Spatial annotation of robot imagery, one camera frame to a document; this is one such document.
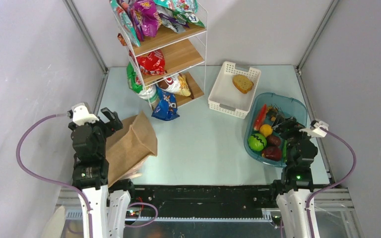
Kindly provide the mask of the brown burlap tote bag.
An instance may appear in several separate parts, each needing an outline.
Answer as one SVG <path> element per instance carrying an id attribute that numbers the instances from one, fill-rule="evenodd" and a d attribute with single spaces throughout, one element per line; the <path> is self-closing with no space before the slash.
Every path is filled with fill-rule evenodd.
<path id="1" fill-rule="evenodd" d="M 122 120 L 123 129 L 115 132 L 106 142 L 106 159 L 109 162 L 108 186 L 117 181 L 133 179 L 146 159 L 157 156 L 158 141 L 155 131 L 143 111 Z"/>

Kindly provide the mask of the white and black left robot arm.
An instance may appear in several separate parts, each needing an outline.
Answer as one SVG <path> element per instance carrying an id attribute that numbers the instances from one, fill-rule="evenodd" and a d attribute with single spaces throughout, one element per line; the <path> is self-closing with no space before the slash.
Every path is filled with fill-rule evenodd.
<path id="1" fill-rule="evenodd" d="M 123 128 L 117 112 L 101 110 L 108 122 L 91 113 L 85 103 L 79 103 L 69 111 L 72 120 L 68 127 L 77 160 L 72 174 L 72 185 L 80 191 L 83 211 L 84 237 L 109 238 L 119 227 L 110 218 L 109 162 L 106 158 L 107 138 Z"/>

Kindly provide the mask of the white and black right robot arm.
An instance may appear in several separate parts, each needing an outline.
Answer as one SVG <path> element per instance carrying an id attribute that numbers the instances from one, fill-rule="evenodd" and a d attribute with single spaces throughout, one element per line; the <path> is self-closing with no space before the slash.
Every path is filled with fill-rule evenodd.
<path id="1" fill-rule="evenodd" d="M 277 115 L 272 128 L 283 140 L 286 166 L 281 179 L 275 180 L 269 202 L 281 213 L 281 230 L 288 238 L 317 238 L 311 165 L 318 148 L 311 142 L 305 127 L 294 117 Z"/>

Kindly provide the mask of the teal plastic tub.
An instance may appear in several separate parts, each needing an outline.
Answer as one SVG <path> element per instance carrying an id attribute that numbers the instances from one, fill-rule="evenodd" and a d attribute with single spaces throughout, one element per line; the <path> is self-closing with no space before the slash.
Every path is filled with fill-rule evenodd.
<path id="1" fill-rule="evenodd" d="M 307 124 L 307 109 L 302 102 L 300 102 L 297 99 L 294 98 L 289 98 L 285 96 L 281 96 L 275 93 L 271 92 L 266 92 L 266 93 L 261 93 L 257 96 L 255 96 L 253 103 L 252 103 L 252 108 L 248 114 L 248 124 L 245 132 L 245 138 L 243 139 L 244 142 L 244 148 L 249 155 L 250 158 L 267 164 L 269 166 L 273 166 L 276 168 L 284 168 L 286 167 L 286 158 L 285 158 L 285 142 L 283 139 L 281 139 L 281 144 L 279 149 L 282 151 L 282 157 L 279 161 L 273 161 L 271 159 L 267 159 L 261 156 L 260 152 L 254 151 L 250 148 L 248 139 L 251 137 L 252 134 L 255 134 L 256 132 L 253 130 L 253 124 L 254 121 L 256 120 L 256 116 L 259 112 L 259 110 L 264 106 L 267 105 L 273 106 L 278 109 L 278 111 L 285 117 L 285 118 L 290 118 L 294 117 L 297 122 L 299 122 L 302 125 Z"/>

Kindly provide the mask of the yellow toy lemon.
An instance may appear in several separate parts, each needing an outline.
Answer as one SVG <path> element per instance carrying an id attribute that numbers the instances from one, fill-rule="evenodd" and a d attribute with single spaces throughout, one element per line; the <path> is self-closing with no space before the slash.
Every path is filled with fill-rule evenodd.
<path id="1" fill-rule="evenodd" d="M 268 124 L 264 124 L 262 125 L 260 128 L 259 128 L 259 133 L 264 136 L 265 138 L 267 138 L 268 136 L 272 135 L 273 134 L 273 129 L 272 129 L 272 126 L 268 125 Z"/>

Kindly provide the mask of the brown toy potato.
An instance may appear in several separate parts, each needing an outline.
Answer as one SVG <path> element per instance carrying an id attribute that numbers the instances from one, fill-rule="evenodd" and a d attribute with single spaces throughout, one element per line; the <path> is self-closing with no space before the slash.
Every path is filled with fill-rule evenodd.
<path id="1" fill-rule="evenodd" d="M 276 136 L 276 135 L 269 135 L 267 138 L 266 138 L 266 141 L 267 141 L 267 145 L 268 146 L 275 146 L 275 147 L 279 147 L 281 145 L 281 139 L 280 137 Z"/>

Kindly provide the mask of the green toy ball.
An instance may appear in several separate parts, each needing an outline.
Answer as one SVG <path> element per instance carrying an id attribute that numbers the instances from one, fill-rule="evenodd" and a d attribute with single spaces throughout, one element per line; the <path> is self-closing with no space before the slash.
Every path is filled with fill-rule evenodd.
<path id="1" fill-rule="evenodd" d="M 248 137 L 248 146 L 251 150 L 260 152 L 267 146 L 267 140 L 262 134 L 254 133 Z"/>

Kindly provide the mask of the slice of toasted bread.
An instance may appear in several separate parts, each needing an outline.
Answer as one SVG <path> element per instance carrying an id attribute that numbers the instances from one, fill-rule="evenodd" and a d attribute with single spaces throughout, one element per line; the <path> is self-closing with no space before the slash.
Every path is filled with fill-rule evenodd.
<path id="1" fill-rule="evenodd" d="M 248 77 L 241 74 L 233 76 L 232 82 L 234 86 L 243 94 L 246 94 L 249 91 L 251 91 L 254 86 L 254 83 L 251 80 L 249 80 Z"/>

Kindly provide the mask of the blue snack bag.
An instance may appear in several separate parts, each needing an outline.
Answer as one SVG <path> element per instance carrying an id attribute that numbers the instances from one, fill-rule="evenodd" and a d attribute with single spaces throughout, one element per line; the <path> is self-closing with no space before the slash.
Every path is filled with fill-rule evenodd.
<path id="1" fill-rule="evenodd" d="M 157 95 L 159 96 L 159 103 L 152 112 L 152 117 L 162 121 L 171 121 L 180 117 L 177 113 L 178 105 L 176 96 L 173 93 L 166 92 L 157 87 Z"/>

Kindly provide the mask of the white plastic basket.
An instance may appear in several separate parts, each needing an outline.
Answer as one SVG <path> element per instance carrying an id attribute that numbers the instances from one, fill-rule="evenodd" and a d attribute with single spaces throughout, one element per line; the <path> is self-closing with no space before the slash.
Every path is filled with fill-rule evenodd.
<path id="1" fill-rule="evenodd" d="M 253 83 L 247 93 L 241 92 L 233 83 L 233 78 L 243 75 Z M 251 110 L 252 102 L 261 77 L 261 70 L 234 62 L 223 62 L 220 72 L 208 96 L 211 110 L 245 119 Z"/>

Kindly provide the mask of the red snack bag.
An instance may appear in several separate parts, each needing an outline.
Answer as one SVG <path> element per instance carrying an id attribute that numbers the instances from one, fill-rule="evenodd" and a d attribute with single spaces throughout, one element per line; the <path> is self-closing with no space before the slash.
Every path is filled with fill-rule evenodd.
<path id="1" fill-rule="evenodd" d="M 165 70 L 165 58 L 161 50 L 154 50 L 145 55 L 136 57 L 139 69 L 144 75 L 163 75 Z"/>

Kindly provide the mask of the white red chips bag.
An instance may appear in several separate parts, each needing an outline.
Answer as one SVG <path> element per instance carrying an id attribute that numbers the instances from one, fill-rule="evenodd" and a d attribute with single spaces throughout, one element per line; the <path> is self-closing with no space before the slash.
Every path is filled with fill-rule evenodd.
<path id="1" fill-rule="evenodd" d="M 184 97 L 191 96 L 191 90 L 186 80 L 186 76 L 178 73 L 157 83 L 162 90 Z"/>

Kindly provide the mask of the teal snack bag left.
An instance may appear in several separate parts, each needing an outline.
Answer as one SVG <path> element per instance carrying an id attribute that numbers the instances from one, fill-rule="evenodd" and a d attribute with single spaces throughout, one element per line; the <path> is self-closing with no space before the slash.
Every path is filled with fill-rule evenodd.
<path id="1" fill-rule="evenodd" d="M 140 41 L 137 37 L 136 30 L 126 11 L 126 3 L 123 0 L 111 0 L 110 6 L 125 43 L 129 43 L 134 47 L 140 47 Z"/>

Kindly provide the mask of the purple snack bag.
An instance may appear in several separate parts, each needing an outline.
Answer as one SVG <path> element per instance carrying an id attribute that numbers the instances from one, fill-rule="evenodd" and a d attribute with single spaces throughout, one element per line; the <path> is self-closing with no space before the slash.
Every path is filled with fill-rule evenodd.
<path id="1" fill-rule="evenodd" d="M 144 36 L 156 37 L 161 26 L 161 18 L 153 0 L 136 0 L 132 9 L 138 19 Z"/>

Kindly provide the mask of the green white snack bag top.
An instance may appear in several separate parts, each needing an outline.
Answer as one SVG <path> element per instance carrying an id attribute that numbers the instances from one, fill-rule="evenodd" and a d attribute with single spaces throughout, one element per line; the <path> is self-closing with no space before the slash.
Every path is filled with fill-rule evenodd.
<path id="1" fill-rule="evenodd" d="M 161 24 L 175 33 L 184 33 L 190 24 L 205 28 L 205 24 L 197 17 L 196 0 L 155 0 Z"/>

